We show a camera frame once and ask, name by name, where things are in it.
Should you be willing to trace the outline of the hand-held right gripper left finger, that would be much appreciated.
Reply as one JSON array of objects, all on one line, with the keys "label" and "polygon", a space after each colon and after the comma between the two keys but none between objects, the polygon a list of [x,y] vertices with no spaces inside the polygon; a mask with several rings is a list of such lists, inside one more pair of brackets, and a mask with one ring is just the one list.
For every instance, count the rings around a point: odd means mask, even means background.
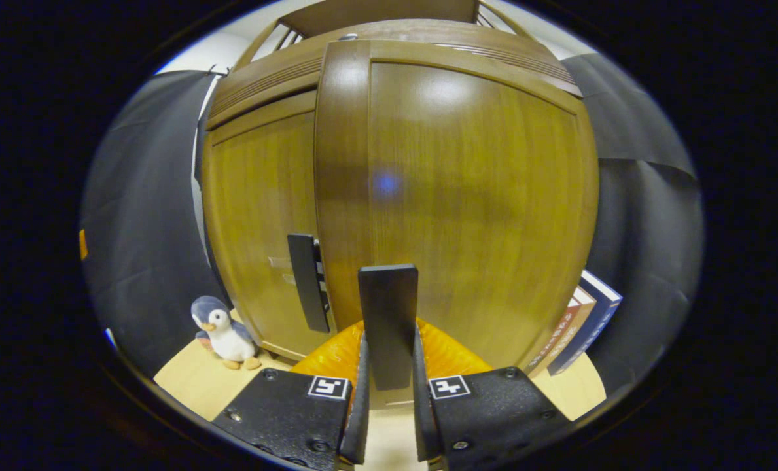
[{"label": "hand-held right gripper left finger", "polygon": [[352,470],[366,451],[368,362],[364,325],[349,326],[290,370],[260,370],[213,425],[270,468]]}]

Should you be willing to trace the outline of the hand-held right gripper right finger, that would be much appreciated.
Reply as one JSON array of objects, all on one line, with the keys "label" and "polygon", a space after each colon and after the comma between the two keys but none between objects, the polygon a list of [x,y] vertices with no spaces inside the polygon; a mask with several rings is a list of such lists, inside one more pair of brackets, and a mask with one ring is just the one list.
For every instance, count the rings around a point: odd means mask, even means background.
[{"label": "hand-held right gripper right finger", "polygon": [[413,361],[417,456],[431,470],[514,470],[571,425],[523,370],[486,368],[423,320]]}]

